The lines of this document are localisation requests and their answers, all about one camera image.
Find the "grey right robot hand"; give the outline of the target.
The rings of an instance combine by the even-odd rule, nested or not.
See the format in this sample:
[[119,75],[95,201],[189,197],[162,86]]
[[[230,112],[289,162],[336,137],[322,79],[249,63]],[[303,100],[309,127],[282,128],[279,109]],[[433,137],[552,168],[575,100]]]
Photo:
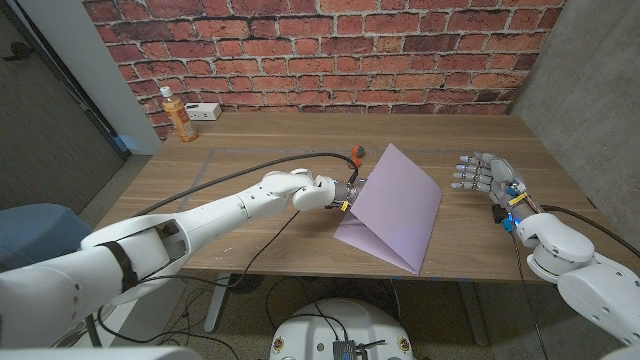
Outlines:
[[461,156],[453,178],[452,189],[486,193],[505,209],[524,203],[528,196],[519,173],[506,159],[491,153]]

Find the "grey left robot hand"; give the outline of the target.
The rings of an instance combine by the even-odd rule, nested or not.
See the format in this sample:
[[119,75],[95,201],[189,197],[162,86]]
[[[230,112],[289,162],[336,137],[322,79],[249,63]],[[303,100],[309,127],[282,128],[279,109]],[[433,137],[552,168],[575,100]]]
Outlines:
[[367,180],[363,178],[358,178],[353,183],[335,180],[334,200],[330,206],[337,207],[341,211],[346,212],[353,206],[366,182]]

